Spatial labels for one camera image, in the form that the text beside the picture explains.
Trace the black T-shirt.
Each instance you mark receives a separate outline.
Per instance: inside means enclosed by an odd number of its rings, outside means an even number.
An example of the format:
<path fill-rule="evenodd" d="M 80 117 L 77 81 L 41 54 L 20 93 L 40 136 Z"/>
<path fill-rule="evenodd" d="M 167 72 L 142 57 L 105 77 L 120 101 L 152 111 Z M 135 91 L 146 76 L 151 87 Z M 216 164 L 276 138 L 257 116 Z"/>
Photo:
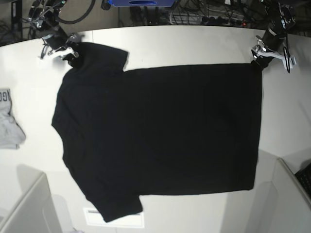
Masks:
<path fill-rule="evenodd" d="M 142 212 L 143 195 L 251 190 L 262 109 L 254 64 L 124 71 L 126 51 L 80 43 L 52 126 L 63 161 L 105 222 Z"/>

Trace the black power strip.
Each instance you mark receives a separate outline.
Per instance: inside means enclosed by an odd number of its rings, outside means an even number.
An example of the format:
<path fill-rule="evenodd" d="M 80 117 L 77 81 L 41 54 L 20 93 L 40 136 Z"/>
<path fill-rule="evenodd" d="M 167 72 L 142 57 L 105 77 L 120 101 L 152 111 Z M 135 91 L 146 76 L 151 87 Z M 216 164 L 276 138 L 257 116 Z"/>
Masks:
<path fill-rule="evenodd" d="M 229 17 L 202 17 L 200 25 L 246 27 L 247 23 L 245 21 Z"/>

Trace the blue box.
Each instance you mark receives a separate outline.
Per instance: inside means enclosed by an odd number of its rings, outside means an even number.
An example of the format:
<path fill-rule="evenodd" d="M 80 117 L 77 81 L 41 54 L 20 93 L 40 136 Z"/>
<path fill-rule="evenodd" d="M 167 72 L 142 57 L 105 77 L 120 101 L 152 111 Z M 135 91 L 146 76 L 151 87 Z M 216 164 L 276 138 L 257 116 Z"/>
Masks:
<path fill-rule="evenodd" d="M 155 6 L 171 7 L 175 0 L 109 0 L 108 3 L 115 7 Z"/>

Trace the grey folded garment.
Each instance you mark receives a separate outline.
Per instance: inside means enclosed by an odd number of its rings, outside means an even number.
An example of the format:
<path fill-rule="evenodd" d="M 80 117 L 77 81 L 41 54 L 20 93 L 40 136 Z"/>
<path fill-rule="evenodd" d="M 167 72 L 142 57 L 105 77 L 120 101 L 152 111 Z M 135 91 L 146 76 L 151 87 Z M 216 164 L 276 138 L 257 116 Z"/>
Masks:
<path fill-rule="evenodd" d="M 0 148 L 19 149 L 24 143 L 26 135 L 16 122 L 12 113 L 12 99 L 10 89 L 0 89 Z"/>

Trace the black keyboard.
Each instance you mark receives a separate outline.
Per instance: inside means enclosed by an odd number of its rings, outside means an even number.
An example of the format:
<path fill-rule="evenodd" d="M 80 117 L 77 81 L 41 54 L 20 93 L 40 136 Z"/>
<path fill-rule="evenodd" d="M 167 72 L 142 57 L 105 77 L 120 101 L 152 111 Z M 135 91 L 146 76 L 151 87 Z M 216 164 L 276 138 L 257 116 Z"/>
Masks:
<path fill-rule="evenodd" d="M 296 178 L 302 185 L 309 197 L 311 197 L 311 164 L 295 174 Z"/>

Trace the white right partition panel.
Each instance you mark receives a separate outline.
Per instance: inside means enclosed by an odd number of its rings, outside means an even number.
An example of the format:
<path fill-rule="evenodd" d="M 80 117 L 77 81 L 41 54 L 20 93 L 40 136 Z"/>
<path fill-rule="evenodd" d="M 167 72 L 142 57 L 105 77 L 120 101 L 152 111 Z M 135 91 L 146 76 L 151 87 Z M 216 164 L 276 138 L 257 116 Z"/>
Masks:
<path fill-rule="evenodd" d="M 311 231 L 311 200 L 284 160 L 276 161 L 272 180 L 258 187 L 252 214 L 254 233 Z"/>

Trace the white partition panel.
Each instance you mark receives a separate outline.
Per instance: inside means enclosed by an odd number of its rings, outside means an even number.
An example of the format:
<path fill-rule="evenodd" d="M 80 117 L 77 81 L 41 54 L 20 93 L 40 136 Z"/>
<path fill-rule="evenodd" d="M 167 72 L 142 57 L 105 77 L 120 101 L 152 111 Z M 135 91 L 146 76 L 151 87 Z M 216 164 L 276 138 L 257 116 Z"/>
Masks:
<path fill-rule="evenodd" d="M 254 233 L 311 231 L 311 200 L 284 160 L 276 161 L 272 180 L 258 187 L 252 214 Z"/>
<path fill-rule="evenodd" d="M 41 173 L 0 223 L 2 233 L 61 233 L 47 176 Z"/>

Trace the white left partition panel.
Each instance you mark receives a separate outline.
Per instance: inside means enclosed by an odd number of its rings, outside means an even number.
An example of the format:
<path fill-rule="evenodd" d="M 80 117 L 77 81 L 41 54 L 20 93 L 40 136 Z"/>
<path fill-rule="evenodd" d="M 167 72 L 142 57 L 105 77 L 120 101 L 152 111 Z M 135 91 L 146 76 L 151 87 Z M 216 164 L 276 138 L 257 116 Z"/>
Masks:
<path fill-rule="evenodd" d="M 61 233 L 47 176 L 41 173 L 0 223 L 2 233 Z"/>

